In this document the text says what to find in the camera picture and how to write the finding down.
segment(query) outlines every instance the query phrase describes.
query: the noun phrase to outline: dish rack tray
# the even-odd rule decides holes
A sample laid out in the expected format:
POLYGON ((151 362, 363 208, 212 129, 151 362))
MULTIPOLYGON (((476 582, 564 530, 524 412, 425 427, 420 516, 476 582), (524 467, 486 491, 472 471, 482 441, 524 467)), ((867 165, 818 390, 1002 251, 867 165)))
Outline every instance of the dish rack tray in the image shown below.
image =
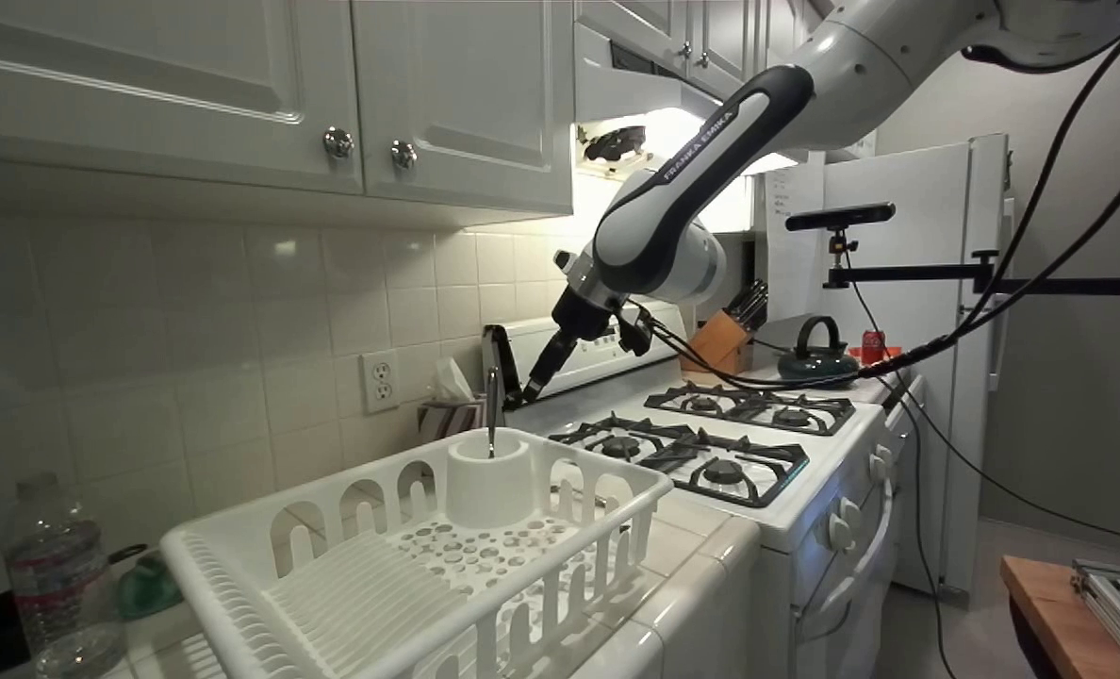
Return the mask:
POLYGON ((572 637, 631 598, 667 491, 472 429, 182 523, 163 553, 228 676, 572 671, 572 637))

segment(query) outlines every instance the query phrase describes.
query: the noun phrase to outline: electrical outlet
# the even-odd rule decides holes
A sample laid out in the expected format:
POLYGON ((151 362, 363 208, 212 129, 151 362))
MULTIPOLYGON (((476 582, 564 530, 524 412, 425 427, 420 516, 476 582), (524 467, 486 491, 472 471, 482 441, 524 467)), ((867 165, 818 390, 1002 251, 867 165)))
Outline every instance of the electrical outlet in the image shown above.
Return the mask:
POLYGON ((398 350, 363 353, 364 412, 393 412, 398 402, 398 350))

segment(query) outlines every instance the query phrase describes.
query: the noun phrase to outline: robotic arm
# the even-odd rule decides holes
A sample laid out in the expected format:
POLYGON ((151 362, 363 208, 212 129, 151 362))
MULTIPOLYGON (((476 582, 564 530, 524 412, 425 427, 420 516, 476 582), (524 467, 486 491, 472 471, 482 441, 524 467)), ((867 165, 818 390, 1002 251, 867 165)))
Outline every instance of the robotic arm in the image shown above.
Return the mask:
POLYGON ((741 84, 660 170, 622 184, 590 243, 564 265, 559 335, 524 398, 578 339, 607 331, 624 294, 704 299, 722 251, 694 223, 758 154, 844 145, 880 129, 951 52, 1014 70, 1061 70, 1120 38, 1120 0, 844 0, 792 64, 741 84))

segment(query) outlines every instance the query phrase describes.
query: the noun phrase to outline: white refrigerator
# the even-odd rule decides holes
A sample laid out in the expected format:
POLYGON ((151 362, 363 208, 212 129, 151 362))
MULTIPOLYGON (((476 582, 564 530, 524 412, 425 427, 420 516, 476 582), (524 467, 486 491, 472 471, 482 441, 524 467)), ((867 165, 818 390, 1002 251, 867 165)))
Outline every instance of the white refrigerator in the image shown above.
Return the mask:
MULTIPOLYGON (((867 154, 768 172, 766 271, 768 315, 831 311, 856 348, 867 315, 852 287, 826 291, 831 235, 787 230, 787 214, 892 203, 890 223, 848 226, 856 267, 978 265, 973 251, 1000 248, 1010 214, 1005 134, 978 134, 951 145, 867 154)), ((951 331, 978 300, 973 279, 858 282, 885 344, 916 348, 951 331)), ((1002 329, 986 323, 955 350, 919 362, 925 406, 978 467, 983 456, 986 390, 1000 379, 1002 329)), ((981 479, 919 427, 919 456, 900 458, 900 553, 897 584, 927 587, 925 553, 942 593, 973 587, 981 479)))

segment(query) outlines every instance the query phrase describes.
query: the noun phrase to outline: oven door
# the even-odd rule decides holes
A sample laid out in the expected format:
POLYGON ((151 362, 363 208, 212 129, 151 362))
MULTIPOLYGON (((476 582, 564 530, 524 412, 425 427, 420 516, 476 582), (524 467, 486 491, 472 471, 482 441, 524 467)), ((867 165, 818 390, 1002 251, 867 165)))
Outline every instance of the oven door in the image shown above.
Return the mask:
POLYGON ((795 679, 856 679, 873 671, 882 608, 897 565, 900 494, 897 456, 906 453, 906 402, 885 418, 885 434, 867 447, 862 476, 872 494, 858 510, 858 535, 848 553, 813 584, 795 621, 795 679))

